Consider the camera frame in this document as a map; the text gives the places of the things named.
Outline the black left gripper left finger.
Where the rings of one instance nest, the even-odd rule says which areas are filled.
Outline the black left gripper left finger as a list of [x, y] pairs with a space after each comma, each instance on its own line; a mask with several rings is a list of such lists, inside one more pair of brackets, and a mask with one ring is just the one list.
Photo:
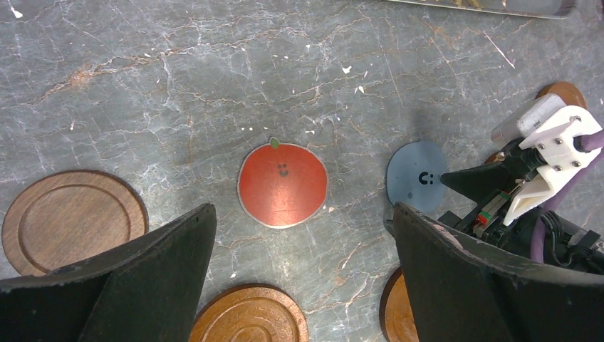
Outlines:
[[217, 230], [203, 204], [44, 276], [1, 281], [3, 341], [187, 341]]

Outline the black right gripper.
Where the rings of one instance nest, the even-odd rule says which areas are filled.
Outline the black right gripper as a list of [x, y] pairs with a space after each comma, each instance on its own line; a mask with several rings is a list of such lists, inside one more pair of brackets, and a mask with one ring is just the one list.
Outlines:
[[541, 256], [545, 264], [565, 269], [603, 273], [603, 244], [599, 233], [585, 231], [560, 217], [553, 209], [539, 205], [515, 219], [509, 226], [503, 218], [512, 197], [526, 182], [537, 176], [536, 168], [546, 161], [536, 152], [499, 152], [500, 161], [465, 170], [444, 173], [440, 182], [458, 194], [474, 201], [476, 207], [465, 217], [444, 214], [444, 224], [494, 245], [512, 254], [529, 258], [535, 228], [545, 232]]

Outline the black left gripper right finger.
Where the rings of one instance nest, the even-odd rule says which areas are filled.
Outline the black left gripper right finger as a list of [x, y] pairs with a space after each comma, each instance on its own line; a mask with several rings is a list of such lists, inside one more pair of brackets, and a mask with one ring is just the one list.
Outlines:
[[603, 277], [541, 264], [395, 205], [421, 341], [601, 341]]

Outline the blue round coaster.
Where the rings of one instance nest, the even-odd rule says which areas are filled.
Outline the blue round coaster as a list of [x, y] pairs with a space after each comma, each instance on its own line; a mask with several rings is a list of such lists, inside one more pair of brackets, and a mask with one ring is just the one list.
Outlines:
[[428, 140], [409, 143], [397, 150], [387, 165], [385, 186], [391, 204], [408, 204], [421, 212], [440, 206], [445, 186], [440, 177], [447, 172], [446, 158]]

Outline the glossy wooden ridged coaster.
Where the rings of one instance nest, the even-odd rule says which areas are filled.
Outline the glossy wooden ridged coaster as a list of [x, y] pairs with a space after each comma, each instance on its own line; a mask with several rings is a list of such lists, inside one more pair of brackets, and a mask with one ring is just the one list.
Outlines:
[[243, 284], [214, 297], [199, 313], [190, 341], [308, 341], [300, 306], [281, 289]]

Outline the red round coaster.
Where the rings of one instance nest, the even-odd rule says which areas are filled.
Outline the red round coaster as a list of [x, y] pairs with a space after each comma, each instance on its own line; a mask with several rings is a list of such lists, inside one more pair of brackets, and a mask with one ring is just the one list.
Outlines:
[[244, 158], [236, 190], [250, 218], [268, 228], [286, 229], [323, 208], [328, 185], [326, 165], [317, 154], [271, 137]]

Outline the green floral serving tray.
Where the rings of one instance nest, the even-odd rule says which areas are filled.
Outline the green floral serving tray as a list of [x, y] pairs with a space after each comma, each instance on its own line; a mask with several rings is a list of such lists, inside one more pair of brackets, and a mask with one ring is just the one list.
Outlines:
[[394, 2], [541, 19], [565, 19], [575, 0], [394, 0]]

